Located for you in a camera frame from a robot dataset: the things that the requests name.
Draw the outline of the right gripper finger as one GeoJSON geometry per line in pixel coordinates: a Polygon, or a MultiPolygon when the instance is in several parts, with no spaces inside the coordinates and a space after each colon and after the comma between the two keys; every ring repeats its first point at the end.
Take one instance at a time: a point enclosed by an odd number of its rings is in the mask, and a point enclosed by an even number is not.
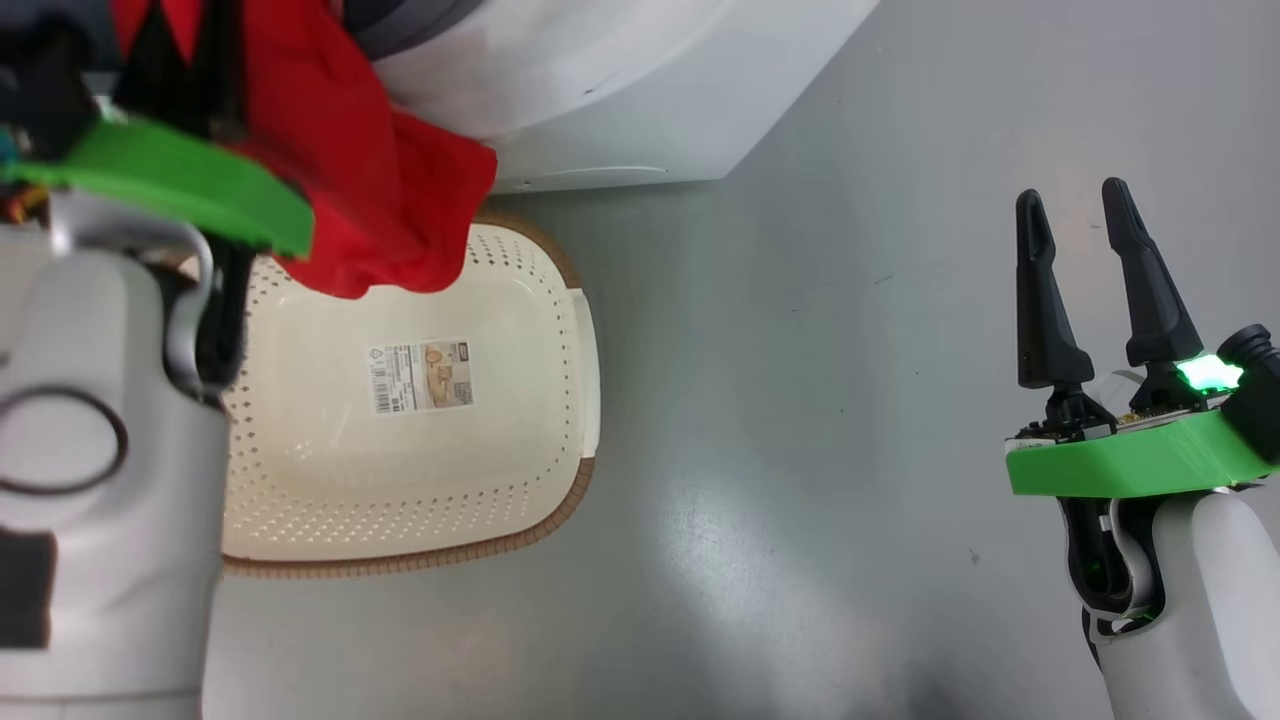
{"type": "Polygon", "coordinates": [[[1057,246],[1038,191],[1016,200],[1018,384],[1027,389],[1082,386],[1094,365],[1080,348],[1055,275],[1057,246]]]}
{"type": "Polygon", "coordinates": [[[1102,183],[1102,201],[1108,243],[1123,266],[1132,329],[1125,345],[1129,365],[1180,363],[1198,356],[1203,341],[1129,184],[1108,177],[1102,183]]]}

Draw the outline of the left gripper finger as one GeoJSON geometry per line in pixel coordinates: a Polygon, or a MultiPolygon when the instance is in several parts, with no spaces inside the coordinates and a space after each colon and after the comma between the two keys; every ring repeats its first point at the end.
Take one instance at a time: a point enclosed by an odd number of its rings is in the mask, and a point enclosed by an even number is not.
{"type": "Polygon", "coordinates": [[[247,133],[243,1],[209,1],[210,132],[224,142],[247,133]]]}
{"type": "Polygon", "coordinates": [[[168,19],[145,18],[131,41],[116,82],[116,108],[197,138],[209,137],[209,119],[187,94],[189,68],[168,19]]]}

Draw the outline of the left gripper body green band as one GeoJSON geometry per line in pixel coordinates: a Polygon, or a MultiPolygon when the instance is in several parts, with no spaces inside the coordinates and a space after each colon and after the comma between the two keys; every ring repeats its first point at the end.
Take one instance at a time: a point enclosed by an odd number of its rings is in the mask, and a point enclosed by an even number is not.
{"type": "Polygon", "coordinates": [[[256,161],[143,120],[99,120],[59,160],[3,165],[3,178],[78,190],[283,258],[308,258],[308,200],[256,161]]]}

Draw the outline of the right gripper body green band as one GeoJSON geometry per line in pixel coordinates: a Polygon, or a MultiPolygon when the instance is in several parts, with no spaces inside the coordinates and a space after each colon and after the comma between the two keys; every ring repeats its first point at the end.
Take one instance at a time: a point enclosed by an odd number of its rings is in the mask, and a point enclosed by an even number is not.
{"type": "Polygon", "coordinates": [[[1244,486],[1277,473],[1219,407],[1235,392],[1242,369],[1213,355],[1176,364],[1176,379],[1201,409],[1125,415],[1116,433],[1069,442],[1021,436],[1005,442],[1015,495],[1064,498],[1144,498],[1244,486]]]}

